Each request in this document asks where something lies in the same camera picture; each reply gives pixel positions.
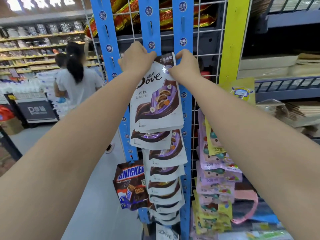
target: hand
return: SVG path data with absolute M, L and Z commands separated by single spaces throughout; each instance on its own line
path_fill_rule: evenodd
M 148 53 L 139 41 L 135 41 L 124 52 L 123 57 L 118 59 L 118 63 L 123 72 L 136 74 L 140 80 L 150 69 L 156 57 L 156 52 Z
M 176 55 L 176 60 L 181 59 L 180 64 L 175 65 L 168 71 L 170 75 L 180 84 L 185 85 L 190 79 L 195 79 L 200 75 L 198 60 L 189 50 L 183 49 Z

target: white shirt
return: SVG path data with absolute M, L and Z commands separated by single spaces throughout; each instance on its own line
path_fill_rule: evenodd
M 96 88 L 102 87 L 104 83 L 96 71 L 88 68 L 83 69 L 83 79 L 78 84 L 67 69 L 58 72 L 56 82 L 60 91 L 67 91 L 70 109 L 74 109 L 93 95 Z

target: black sign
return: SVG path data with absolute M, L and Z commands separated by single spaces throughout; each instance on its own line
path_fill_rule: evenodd
M 26 120 L 29 122 L 37 120 L 57 119 L 55 113 L 52 110 L 50 102 L 48 101 L 42 100 L 19 103 L 19 101 L 17 100 L 17 105 Z

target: yellow shelf post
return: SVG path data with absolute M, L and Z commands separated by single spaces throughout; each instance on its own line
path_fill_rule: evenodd
M 228 0 L 219 84 L 237 79 L 250 0 Z

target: store sign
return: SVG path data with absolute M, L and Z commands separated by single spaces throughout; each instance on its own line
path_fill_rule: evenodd
M 49 8 L 50 5 L 53 7 L 61 7 L 61 0 L 20 0 L 22 3 L 23 8 L 32 10 L 36 8 Z M 19 0 L 6 0 L 6 2 L 9 4 L 9 7 L 12 11 L 22 11 L 22 7 L 20 5 Z M 63 3 L 66 6 L 74 5 L 74 0 L 63 0 Z
M 20 111 L 27 121 L 52 120 L 57 118 L 48 101 L 19 103 L 19 100 L 17 100 L 17 102 Z

